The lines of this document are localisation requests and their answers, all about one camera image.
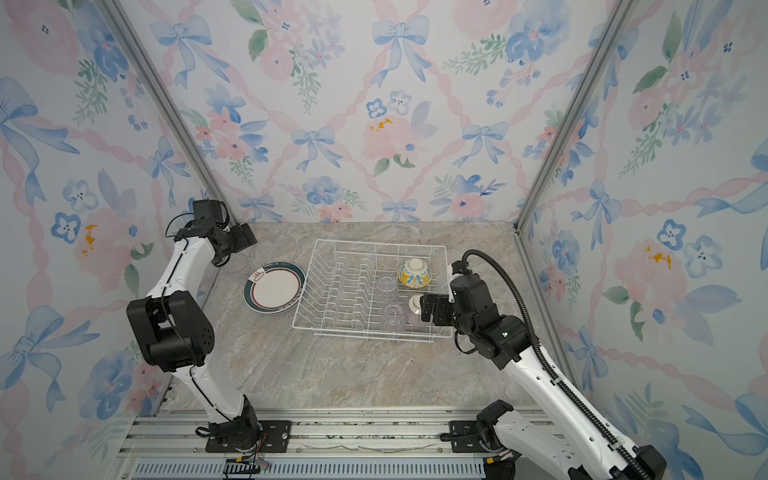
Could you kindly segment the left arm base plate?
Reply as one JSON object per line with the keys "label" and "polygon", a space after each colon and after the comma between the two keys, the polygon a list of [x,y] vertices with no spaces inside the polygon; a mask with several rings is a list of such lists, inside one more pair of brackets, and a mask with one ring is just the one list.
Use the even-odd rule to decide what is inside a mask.
{"label": "left arm base plate", "polygon": [[216,454],[283,454],[288,451],[292,427],[293,423],[289,420],[265,420],[260,421],[257,427],[259,437],[256,437],[255,434],[247,434],[233,439],[232,435],[228,437],[220,435],[218,438],[208,435],[205,452]]}

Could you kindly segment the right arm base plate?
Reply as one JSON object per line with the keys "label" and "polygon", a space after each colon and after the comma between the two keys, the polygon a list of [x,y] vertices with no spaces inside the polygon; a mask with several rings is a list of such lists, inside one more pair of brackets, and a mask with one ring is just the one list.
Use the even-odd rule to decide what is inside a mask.
{"label": "right arm base plate", "polygon": [[448,432],[441,435],[441,440],[449,443],[455,454],[491,454],[497,448],[493,448],[490,433],[490,428],[483,422],[452,420],[448,422]]}

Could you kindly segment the clear glass tumbler back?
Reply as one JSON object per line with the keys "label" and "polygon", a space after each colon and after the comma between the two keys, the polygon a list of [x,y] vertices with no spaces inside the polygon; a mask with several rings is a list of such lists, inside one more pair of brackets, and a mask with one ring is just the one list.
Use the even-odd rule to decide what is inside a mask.
{"label": "clear glass tumbler back", "polygon": [[235,280],[246,278],[250,272],[250,259],[244,253],[233,253],[221,268],[221,274],[225,278]]}

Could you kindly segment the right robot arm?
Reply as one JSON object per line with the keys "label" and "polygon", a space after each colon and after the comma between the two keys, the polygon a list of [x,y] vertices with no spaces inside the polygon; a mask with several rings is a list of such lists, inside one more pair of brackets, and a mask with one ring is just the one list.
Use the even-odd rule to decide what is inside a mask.
{"label": "right robot arm", "polygon": [[476,417],[480,442],[502,456],[519,454],[556,479],[660,479],[667,462],[651,445],[639,446],[593,407],[530,339],[523,319],[499,313],[476,274],[457,275],[450,292],[412,302],[422,322],[450,326],[475,352],[522,386],[558,429],[551,434],[497,400]]}

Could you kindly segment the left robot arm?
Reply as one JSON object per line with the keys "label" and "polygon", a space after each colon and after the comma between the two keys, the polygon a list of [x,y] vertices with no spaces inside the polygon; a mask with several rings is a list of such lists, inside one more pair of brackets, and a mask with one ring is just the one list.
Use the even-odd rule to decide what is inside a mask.
{"label": "left robot arm", "polygon": [[265,438],[253,406],[213,359],[215,331],[196,300],[205,271],[256,244],[246,224],[230,224],[226,204],[197,200],[192,219],[172,236],[173,253],[156,285],[126,314],[143,359],[181,381],[202,404],[195,434],[213,451],[251,453]]}

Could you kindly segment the white plate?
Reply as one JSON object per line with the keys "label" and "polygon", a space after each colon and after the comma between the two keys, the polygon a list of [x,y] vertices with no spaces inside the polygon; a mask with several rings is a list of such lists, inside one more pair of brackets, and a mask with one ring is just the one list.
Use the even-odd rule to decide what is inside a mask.
{"label": "white plate", "polygon": [[247,279],[246,305],[261,314],[277,314],[294,307],[305,286],[303,269],[291,262],[274,262],[255,270]]}

